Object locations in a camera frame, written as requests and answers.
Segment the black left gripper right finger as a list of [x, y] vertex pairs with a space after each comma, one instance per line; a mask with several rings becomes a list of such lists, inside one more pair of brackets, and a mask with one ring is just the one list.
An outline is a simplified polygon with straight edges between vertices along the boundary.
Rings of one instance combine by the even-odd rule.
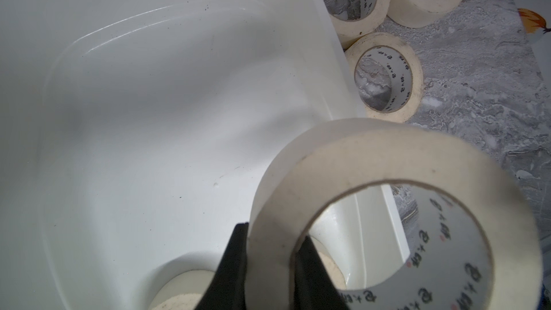
[[347, 310], [309, 236], [295, 255], [294, 309]]

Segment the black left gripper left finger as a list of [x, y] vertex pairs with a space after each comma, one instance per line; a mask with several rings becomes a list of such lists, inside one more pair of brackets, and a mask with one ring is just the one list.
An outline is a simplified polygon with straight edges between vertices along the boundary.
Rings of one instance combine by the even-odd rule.
[[242, 310], [245, 305], [248, 223], [237, 224], [232, 231], [215, 275], [196, 310]]

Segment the white plastic storage tray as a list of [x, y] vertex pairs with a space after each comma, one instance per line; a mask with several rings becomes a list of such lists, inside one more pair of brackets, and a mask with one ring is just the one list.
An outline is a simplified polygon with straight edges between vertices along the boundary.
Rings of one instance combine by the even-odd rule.
[[363, 115], [322, 0], [1, 0], [1, 308], [151, 307]]

